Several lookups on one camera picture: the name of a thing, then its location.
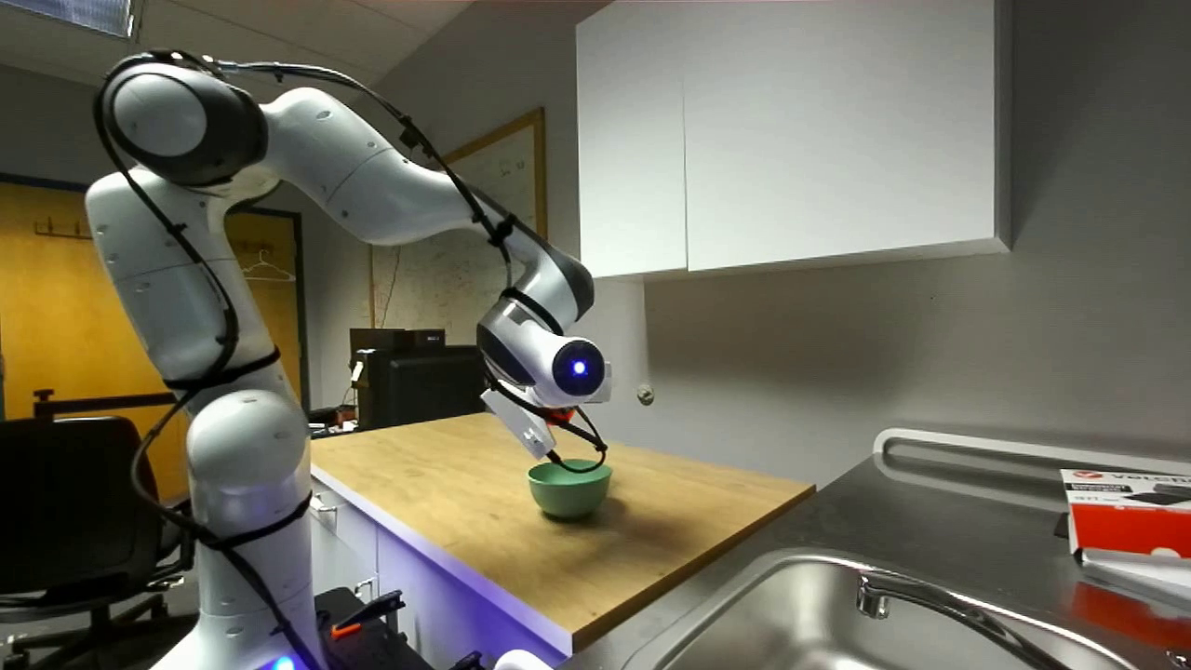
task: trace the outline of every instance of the white robotic arm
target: white robotic arm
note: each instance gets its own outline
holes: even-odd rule
[[[228,244],[228,207],[294,181],[362,243],[482,231],[518,267],[476,329],[491,371],[482,401],[532,455],[554,459],[548,426],[569,426],[549,409],[601,397],[606,367],[586,340],[567,336],[596,298],[576,262],[445,166],[402,155],[322,89],[255,103],[228,83],[230,71],[294,74],[179,51],[117,65],[98,94],[98,127],[117,172],[94,181],[86,212],[151,365],[194,414],[186,526],[201,537],[201,623],[158,666],[266,666],[294,653],[299,666],[318,666],[307,531],[299,526],[307,498],[306,418]],[[573,433],[601,459],[596,429]]]

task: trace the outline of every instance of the white cabinet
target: white cabinet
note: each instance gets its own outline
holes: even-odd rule
[[[322,485],[313,485],[307,537],[315,594],[332,587],[377,594],[377,526]]]
[[[402,593],[397,630],[433,666],[478,653],[487,661],[524,646],[562,666],[569,646],[532,630],[540,613],[457,565],[413,529],[315,469],[313,485],[313,593],[353,587],[362,601]]]
[[[596,275],[996,238],[996,0],[616,0],[576,31]]]
[[[686,267],[679,16],[609,4],[576,31],[579,244],[596,275]]]
[[[380,593],[402,587],[409,613],[416,613],[405,639],[433,666],[455,666],[457,659],[478,653],[495,661],[511,646],[524,646],[548,666],[562,666],[569,653],[549,646],[543,635],[524,630],[524,613],[491,579],[462,568],[433,546],[416,546],[409,537],[380,531],[377,542]]]

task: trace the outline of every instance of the wall cabinet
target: wall cabinet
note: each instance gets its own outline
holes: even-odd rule
[[[576,26],[596,275],[1004,251],[996,0],[616,0]]]

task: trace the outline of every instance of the red object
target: red object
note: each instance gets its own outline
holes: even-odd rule
[[[1178,646],[1191,639],[1188,618],[1152,618],[1146,604],[1119,601],[1089,586],[1075,586],[1073,609],[1085,623],[1146,639],[1152,646]]]
[[[569,426],[573,409],[548,409],[549,426]]]
[[[366,625],[351,623],[351,625],[332,625],[332,639],[346,639],[353,632],[362,632]]]
[[[1075,504],[1073,520],[1084,552],[1174,552],[1191,560],[1191,512],[1178,511]]]

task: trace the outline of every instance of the stainless steel sink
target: stainless steel sink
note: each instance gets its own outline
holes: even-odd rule
[[[1131,666],[1069,630],[841,556],[756,560],[627,670]]]

